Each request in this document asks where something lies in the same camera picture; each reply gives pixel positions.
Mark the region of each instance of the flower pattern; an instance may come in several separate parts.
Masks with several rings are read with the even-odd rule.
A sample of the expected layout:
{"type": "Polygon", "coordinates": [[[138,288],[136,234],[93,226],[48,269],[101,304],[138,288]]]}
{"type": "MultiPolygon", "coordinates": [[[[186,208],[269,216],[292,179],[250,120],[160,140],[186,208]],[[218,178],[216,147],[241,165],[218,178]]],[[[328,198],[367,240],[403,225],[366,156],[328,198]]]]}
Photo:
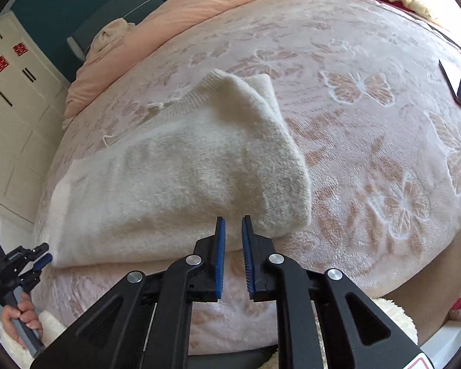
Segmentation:
{"type": "Polygon", "coordinates": [[[414,235],[420,223],[427,220],[429,209],[429,199],[414,180],[393,185],[390,195],[384,197],[383,214],[391,235],[396,238],[414,235]]]}
{"type": "MultiPolygon", "coordinates": [[[[73,159],[158,115],[214,68],[241,77],[268,73],[304,154],[314,201],[311,224],[276,239],[277,251],[312,270],[340,268],[373,297],[398,287],[460,230],[461,110],[434,56],[461,66],[461,55],[390,10],[369,0],[257,0],[171,39],[67,129],[36,232],[73,159]],[[429,121],[428,111],[438,114],[429,121]]],[[[150,274],[167,265],[47,268],[34,298],[71,324],[130,270],[150,274]]],[[[190,353],[276,343],[274,305],[249,303],[240,251],[226,254],[224,287],[219,304],[195,305],[190,353]]]]}
{"type": "Polygon", "coordinates": [[[241,77],[266,73],[272,79],[278,79],[302,69],[301,65],[288,62],[298,55],[294,51],[269,51],[260,49],[256,50],[251,57],[240,60],[237,65],[229,69],[229,72],[241,77]]]}
{"type": "Polygon", "coordinates": [[[429,113],[429,118],[440,141],[450,150],[446,157],[447,170],[456,194],[461,195],[461,129],[453,127],[440,115],[429,113]]]}

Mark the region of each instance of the human hand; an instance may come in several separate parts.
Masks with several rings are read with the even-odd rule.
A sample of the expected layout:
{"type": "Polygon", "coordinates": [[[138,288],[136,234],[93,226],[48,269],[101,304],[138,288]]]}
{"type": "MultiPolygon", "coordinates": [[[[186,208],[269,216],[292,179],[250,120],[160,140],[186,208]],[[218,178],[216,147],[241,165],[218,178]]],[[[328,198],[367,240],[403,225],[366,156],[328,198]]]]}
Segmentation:
{"type": "Polygon", "coordinates": [[[22,293],[21,297],[22,301],[17,304],[18,309],[12,308],[10,305],[5,305],[5,307],[3,307],[0,320],[5,333],[18,342],[23,348],[26,348],[26,344],[24,344],[24,341],[19,337],[12,323],[12,319],[22,320],[28,328],[37,330],[40,337],[43,336],[43,325],[39,321],[38,314],[35,312],[31,297],[26,293],[22,293]]]}

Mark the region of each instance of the metal screw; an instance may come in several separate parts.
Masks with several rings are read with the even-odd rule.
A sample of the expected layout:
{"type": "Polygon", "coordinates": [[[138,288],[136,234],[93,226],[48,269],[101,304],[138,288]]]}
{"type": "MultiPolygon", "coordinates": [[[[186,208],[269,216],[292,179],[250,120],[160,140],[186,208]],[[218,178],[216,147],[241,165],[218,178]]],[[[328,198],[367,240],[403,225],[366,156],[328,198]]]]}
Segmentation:
{"type": "Polygon", "coordinates": [[[268,257],[268,261],[270,261],[273,264],[282,264],[285,261],[285,258],[283,255],[280,254],[271,254],[268,257]]]}
{"type": "Polygon", "coordinates": [[[138,283],[144,278],[144,274],[139,271],[133,271],[128,273],[128,276],[126,276],[126,278],[130,283],[138,283]]]}
{"type": "Polygon", "coordinates": [[[328,271],[328,277],[331,280],[340,280],[343,277],[343,273],[341,273],[338,269],[330,269],[328,271]]]}
{"type": "Polygon", "coordinates": [[[190,255],[189,257],[186,257],[186,263],[188,265],[199,265],[202,263],[202,258],[199,255],[190,255]]]}

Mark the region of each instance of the red sticker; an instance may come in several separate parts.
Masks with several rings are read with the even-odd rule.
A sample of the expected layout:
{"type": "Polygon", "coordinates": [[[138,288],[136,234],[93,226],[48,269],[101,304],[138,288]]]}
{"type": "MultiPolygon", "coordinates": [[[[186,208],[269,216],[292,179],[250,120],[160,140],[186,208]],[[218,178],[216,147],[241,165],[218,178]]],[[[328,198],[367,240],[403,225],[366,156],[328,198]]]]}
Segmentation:
{"type": "Polygon", "coordinates": [[[3,55],[0,56],[0,72],[2,72],[6,67],[9,66],[9,63],[3,55]]]}
{"type": "Polygon", "coordinates": [[[421,352],[404,369],[434,369],[427,356],[421,352]]]}
{"type": "Polygon", "coordinates": [[[14,51],[18,56],[21,56],[22,54],[27,53],[27,47],[24,45],[24,43],[19,43],[14,46],[14,51]]]}

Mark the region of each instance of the pink duvet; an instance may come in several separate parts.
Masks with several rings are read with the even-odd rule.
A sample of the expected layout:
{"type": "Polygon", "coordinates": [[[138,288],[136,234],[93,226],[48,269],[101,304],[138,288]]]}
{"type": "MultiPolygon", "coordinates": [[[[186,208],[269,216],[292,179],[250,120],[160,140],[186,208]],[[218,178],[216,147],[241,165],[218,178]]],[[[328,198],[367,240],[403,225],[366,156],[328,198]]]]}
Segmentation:
{"type": "Polygon", "coordinates": [[[121,40],[89,56],[66,100],[65,123],[162,44],[192,26],[254,0],[168,0],[121,40]]]}

